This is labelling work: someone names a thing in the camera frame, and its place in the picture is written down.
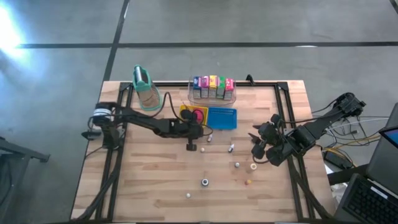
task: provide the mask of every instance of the monitor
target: monitor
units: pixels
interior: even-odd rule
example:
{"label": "monitor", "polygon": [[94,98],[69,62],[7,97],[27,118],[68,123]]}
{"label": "monitor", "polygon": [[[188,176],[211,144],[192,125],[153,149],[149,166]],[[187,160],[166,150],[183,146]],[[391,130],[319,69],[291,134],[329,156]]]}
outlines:
{"label": "monitor", "polygon": [[398,170],[398,148],[392,142],[397,139],[395,132],[397,126],[398,103],[392,109],[386,127],[381,131],[383,137],[380,138],[366,169],[368,177],[396,195],[398,195],[398,175],[396,175]]}
{"label": "monitor", "polygon": [[382,129],[379,133],[398,148],[398,126]]}

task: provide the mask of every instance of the gray floor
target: gray floor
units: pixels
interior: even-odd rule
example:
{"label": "gray floor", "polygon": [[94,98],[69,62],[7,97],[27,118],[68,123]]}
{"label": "gray floor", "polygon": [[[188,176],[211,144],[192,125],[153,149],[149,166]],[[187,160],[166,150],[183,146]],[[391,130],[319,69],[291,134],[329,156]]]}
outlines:
{"label": "gray floor", "polygon": [[[122,4],[0,1],[7,28],[0,41],[17,36],[21,44],[112,43]],[[388,0],[131,0],[120,42],[398,41],[397,22]],[[47,164],[30,163],[12,223],[68,220],[87,144],[80,133],[98,99],[109,52],[0,51],[0,136],[51,153]],[[118,49],[111,80],[130,80],[134,64],[154,80],[210,73],[302,79],[314,110],[351,91],[367,103],[363,115],[388,116],[398,102],[397,55],[398,47]],[[364,127],[373,133],[384,124]],[[365,164],[374,146],[345,149],[355,163]]]}

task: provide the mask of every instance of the wooden table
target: wooden table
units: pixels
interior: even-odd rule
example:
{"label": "wooden table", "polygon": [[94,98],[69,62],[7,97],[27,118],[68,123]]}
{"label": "wooden table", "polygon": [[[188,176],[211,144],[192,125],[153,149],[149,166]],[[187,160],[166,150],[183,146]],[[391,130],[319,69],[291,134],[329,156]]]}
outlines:
{"label": "wooden table", "polygon": [[[120,82],[105,82],[100,101],[116,101]],[[296,120],[311,118],[311,109],[301,80],[288,81]],[[169,91],[175,110],[189,104],[186,87],[160,87]],[[135,93],[132,107],[141,111]],[[214,131],[212,142],[194,141],[200,150],[185,150],[186,139],[164,139],[152,131],[130,124],[126,133],[119,187],[114,211],[115,222],[272,222],[295,221],[289,170],[285,161],[279,167],[253,163],[253,145],[248,133],[257,134],[252,125],[268,121],[278,113],[275,91],[269,87],[238,87],[233,108],[238,110],[238,128]],[[159,118],[173,118],[167,100]],[[235,144],[232,154],[228,153]],[[90,142],[87,153],[98,148],[102,139]],[[106,151],[92,154],[84,163],[72,218],[78,217],[98,193]],[[305,155],[310,188],[320,203],[334,213],[330,186],[321,152]],[[204,188],[200,182],[209,180]],[[245,180],[252,184],[245,185]],[[300,192],[303,209],[305,199]]]}

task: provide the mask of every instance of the computer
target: computer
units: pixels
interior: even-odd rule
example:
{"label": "computer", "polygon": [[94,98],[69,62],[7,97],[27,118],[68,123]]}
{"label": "computer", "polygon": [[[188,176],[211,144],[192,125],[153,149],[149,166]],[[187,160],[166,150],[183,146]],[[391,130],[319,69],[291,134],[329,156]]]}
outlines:
{"label": "computer", "polygon": [[379,133],[382,137],[366,169],[368,179],[351,177],[335,213],[337,220],[398,223],[398,103]]}

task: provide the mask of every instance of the yellow box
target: yellow box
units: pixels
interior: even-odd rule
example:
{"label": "yellow box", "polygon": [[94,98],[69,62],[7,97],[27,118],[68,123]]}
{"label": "yellow box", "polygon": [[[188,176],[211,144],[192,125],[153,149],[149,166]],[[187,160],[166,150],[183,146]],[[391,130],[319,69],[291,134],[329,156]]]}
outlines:
{"label": "yellow box", "polygon": [[202,124],[207,124],[207,115],[208,115],[208,112],[209,112],[209,108],[205,108],[205,107],[202,107],[202,106],[181,105],[180,106],[180,113],[179,113],[180,117],[181,117],[181,111],[185,110],[185,109],[188,109],[190,111],[193,111],[195,109],[202,111],[203,112],[203,116],[204,116]]}
{"label": "yellow box", "polygon": [[217,76],[209,76],[209,98],[216,98],[217,93]]}

